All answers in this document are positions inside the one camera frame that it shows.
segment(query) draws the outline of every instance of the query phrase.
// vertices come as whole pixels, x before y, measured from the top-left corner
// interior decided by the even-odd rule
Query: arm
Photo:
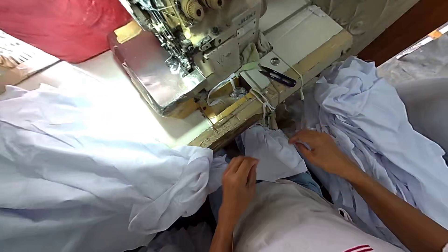
[[[258,160],[233,158],[223,173],[223,202],[210,252],[231,252],[233,229],[255,195]]]
[[[448,230],[370,178],[342,153],[331,136],[312,130],[298,132],[290,143],[297,144],[313,164],[350,182],[376,215],[412,252],[441,252],[448,243]]]

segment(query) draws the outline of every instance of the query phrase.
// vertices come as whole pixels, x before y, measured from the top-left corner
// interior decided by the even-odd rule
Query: left hand
[[[255,195],[258,159],[239,156],[223,173],[223,202],[219,222],[234,226]]]

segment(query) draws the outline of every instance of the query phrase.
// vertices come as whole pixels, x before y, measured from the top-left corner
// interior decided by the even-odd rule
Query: fabric pile
[[[7,86],[0,96],[0,251],[146,245],[195,213],[212,191],[209,169],[227,165],[207,148],[157,142],[103,86],[80,90]]]
[[[377,77],[375,64],[350,57],[321,76],[305,98],[302,126],[332,135],[362,170],[448,228],[445,152],[412,129],[396,90]],[[308,168],[358,227],[404,248],[347,181]]]

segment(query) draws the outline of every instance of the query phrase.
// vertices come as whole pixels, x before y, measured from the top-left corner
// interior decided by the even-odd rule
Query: metal plate
[[[130,76],[143,99],[160,115],[168,116],[176,105],[192,97],[190,92],[205,77],[199,70],[182,77],[172,74],[165,61],[170,55],[148,31],[120,44],[114,33],[108,36],[114,58]]]

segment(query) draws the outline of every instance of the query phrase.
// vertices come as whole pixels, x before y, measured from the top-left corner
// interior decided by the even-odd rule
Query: white shirt
[[[288,180],[257,184],[257,195],[235,229],[234,247],[236,252],[403,252]]]

